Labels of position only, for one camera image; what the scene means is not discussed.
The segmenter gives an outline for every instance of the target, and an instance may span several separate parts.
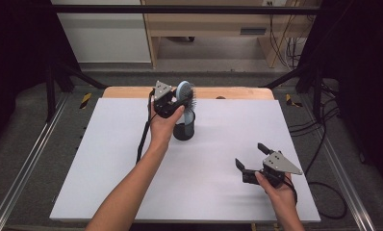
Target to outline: desk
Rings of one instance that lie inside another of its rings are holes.
[[[150,87],[105,90],[51,219],[90,220],[107,194],[134,166],[150,91]],[[300,167],[279,102],[272,100],[270,90],[263,89],[196,88],[196,94],[194,137],[170,141],[135,222],[276,221],[264,191],[242,182],[235,158],[247,168],[261,168],[266,158],[257,149],[261,141],[269,148],[281,148]],[[214,99],[218,96],[228,99]],[[301,220],[320,221],[305,177],[293,176],[293,182]]]

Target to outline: wooden edge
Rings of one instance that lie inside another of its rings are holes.
[[[103,98],[147,98],[153,87],[108,87],[105,89]],[[196,98],[215,99],[218,97],[226,99],[266,99],[273,100],[270,89],[260,88],[195,88]]]
[[[140,4],[146,5],[145,0],[140,0]],[[155,53],[156,48],[154,47],[152,37],[150,36],[148,14],[143,13],[142,16],[143,16],[143,23],[144,23],[144,29],[145,29],[144,31],[147,37],[147,45],[149,47],[150,62],[152,63],[153,68],[156,68],[158,55]]]

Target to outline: metal rail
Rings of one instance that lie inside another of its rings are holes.
[[[5,226],[5,223],[9,215],[11,214],[12,209],[15,203],[17,202],[17,199],[20,197],[24,186],[29,180],[29,177],[32,174],[33,169],[35,168],[38,158],[41,155],[41,152],[44,149],[45,145],[47,144],[54,130],[54,127],[56,126],[60,115],[64,110],[64,106],[68,99],[68,96],[68,93],[62,93],[61,99],[59,100],[57,105],[56,113],[49,122],[45,123],[40,135],[38,136],[38,139],[36,140],[35,145],[33,146],[29,156],[24,162],[23,167],[18,172],[11,188],[9,189],[8,193],[6,194],[2,203],[0,204],[0,230],[2,230],[2,228]]]

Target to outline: forearm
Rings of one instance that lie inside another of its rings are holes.
[[[284,230],[286,230],[286,231],[304,230],[304,227],[302,225],[302,222],[299,219],[299,216],[298,216],[296,210],[292,210],[288,213],[285,213],[285,216],[278,216],[277,215],[277,219],[281,223],[281,225],[284,227]]]
[[[104,200],[87,230],[128,230],[131,227],[166,150],[167,144],[152,142],[149,145],[137,165]]]

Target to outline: black pole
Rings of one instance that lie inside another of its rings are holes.
[[[175,5],[31,5],[33,11],[54,13],[212,13],[212,14],[283,14],[317,15],[335,9],[319,7],[246,7],[246,6],[175,6]]]
[[[47,88],[47,119],[49,122],[56,112],[56,95],[54,90],[54,76],[51,71],[51,64],[45,69],[45,83]]]
[[[79,70],[77,70],[77,69],[74,69],[74,68],[71,67],[71,66],[68,66],[68,65],[63,64],[63,63],[58,63],[58,65],[59,65],[59,67],[60,67],[61,69],[63,69],[63,70],[66,71],[67,73],[69,73],[69,74],[71,74],[71,75],[75,75],[76,77],[78,77],[78,78],[84,80],[85,82],[87,82],[87,83],[93,85],[94,87],[96,87],[96,88],[98,88],[98,89],[100,89],[100,90],[104,90],[104,89],[106,89],[107,87],[109,87],[109,86],[107,86],[107,85],[104,85],[104,84],[99,83],[98,81],[96,81],[96,80],[90,78],[89,76],[85,75],[83,72],[81,72],[81,71],[79,71]]]
[[[259,88],[267,88],[267,89],[274,89],[278,87],[279,85],[285,83],[286,81],[292,79],[293,77],[298,77],[302,74],[303,71],[307,70],[309,67],[309,64],[303,64],[299,66],[296,69],[293,69],[292,71],[286,73],[284,76],[274,80],[273,82],[265,85],[265,86],[260,86]]]
[[[317,122],[321,123],[321,116],[320,116],[320,99],[321,99],[321,78],[322,78],[322,69],[319,66],[317,68],[317,73],[315,77],[314,82],[314,105],[313,105],[313,111],[314,116]]]

